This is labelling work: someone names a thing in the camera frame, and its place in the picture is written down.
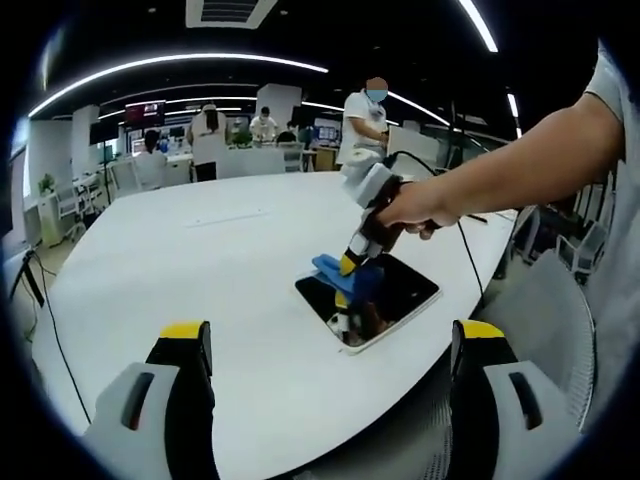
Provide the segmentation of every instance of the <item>sleeve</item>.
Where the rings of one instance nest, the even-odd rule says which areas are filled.
[[[585,92],[602,100],[618,120],[623,121],[620,75],[603,48],[598,51],[598,62]]]
[[[362,99],[362,96],[358,93],[352,93],[347,97],[347,101],[344,102],[344,117],[345,118],[367,118],[368,117],[367,103]]]

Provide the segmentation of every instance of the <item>air vent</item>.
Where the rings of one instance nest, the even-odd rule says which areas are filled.
[[[204,0],[203,22],[246,22],[258,0]]]
[[[187,28],[260,26],[278,0],[187,0]]]

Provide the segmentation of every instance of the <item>white table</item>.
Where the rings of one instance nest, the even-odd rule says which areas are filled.
[[[319,253],[341,255],[360,210],[337,173],[245,177],[161,189],[115,202],[82,237],[50,292],[62,347],[90,415],[161,329],[211,322],[214,451],[221,478],[258,480],[329,452],[391,408],[442,355],[452,321],[480,296],[457,228],[393,254],[442,295],[356,356],[294,288]],[[515,212],[462,221],[484,286]],[[73,431],[86,428],[44,309],[33,357]]]

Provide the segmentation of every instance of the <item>cable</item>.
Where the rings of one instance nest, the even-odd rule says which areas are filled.
[[[31,308],[33,309],[33,327],[29,329],[29,331],[27,332],[24,338],[27,342],[33,343],[33,340],[31,340],[31,336],[33,335],[33,332],[35,332],[36,326],[38,325],[38,311],[36,309],[36,303],[37,303],[36,297],[33,296],[33,293],[31,293],[31,291],[29,290],[29,287],[27,287],[27,283],[24,281],[24,277],[20,277],[20,283],[22,283],[22,287],[31,297]]]
[[[64,361],[65,367],[67,367],[67,372],[69,372],[69,377],[71,378],[71,383],[73,383],[73,388],[76,391],[76,395],[78,396],[78,400],[80,401],[80,405],[82,406],[82,411],[84,412],[84,416],[87,418],[87,422],[91,425],[91,417],[89,417],[89,412],[87,411],[87,407],[84,405],[84,401],[82,400],[82,395],[80,395],[80,390],[78,389],[78,384],[76,383],[76,379],[71,373],[71,367],[69,367],[69,362],[67,362],[67,357],[64,355],[64,351],[62,350],[62,345],[60,344],[60,337],[58,336],[58,327],[56,325],[56,319],[53,315],[53,310],[51,308],[51,302],[49,301],[49,292],[47,290],[47,284],[44,278],[45,269],[42,266],[42,261],[40,257],[34,252],[34,258],[38,262],[40,266],[40,273],[42,274],[42,289],[44,290],[44,297],[46,299],[47,308],[49,309],[49,314],[51,315],[51,323],[53,324],[53,333],[56,337],[56,343],[58,344],[58,349],[60,350],[60,355],[62,356],[62,360]]]
[[[57,277],[58,274],[56,272],[52,272],[51,270],[49,270],[48,268],[45,268],[44,265],[42,264],[42,259],[38,256],[38,254],[35,252],[35,250],[32,252],[33,256],[36,257],[36,259],[38,260],[38,266],[44,270],[45,272],[47,272],[49,275],[51,275],[52,277]]]
[[[415,160],[420,165],[422,165],[431,175],[433,175],[434,177],[438,176],[438,173],[433,168],[431,168],[429,165],[423,162],[421,158],[417,157],[413,153],[405,152],[404,150],[400,150],[394,153],[396,158],[399,154],[403,154],[403,155],[407,155],[408,157],[411,157],[413,160]],[[482,288],[482,281],[480,280],[480,275],[478,274],[478,269],[476,268],[476,262],[473,261],[473,255],[471,254],[471,249],[469,248],[469,243],[467,242],[467,236],[464,234],[464,230],[462,229],[460,220],[458,220],[457,225],[458,225],[458,228],[460,229],[460,235],[462,236],[462,241],[464,242],[464,248],[467,251],[467,255],[469,256],[469,261],[471,262],[471,266],[473,267],[473,273],[476,276],[478,287],[480,288],[480,307],[484,309],[485,307],[484,289]]]

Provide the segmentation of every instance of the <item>person sitting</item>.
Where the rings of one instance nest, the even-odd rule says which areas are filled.
[[[158,150],[159,139],[160,133],[157,130],[147,130],[144,134],[145,151],[134,159],[143,190],[157,190],[165,185],[167,157]]]
[[[297,140],[296,126],[293,124],[293,122],[289,121],[287,122],[287,129],[284,132],[282,132],[280,135],[278,135],[278,138],[276,138],[276,144],[291,143],[291,142],[295,142],[296,140]]]

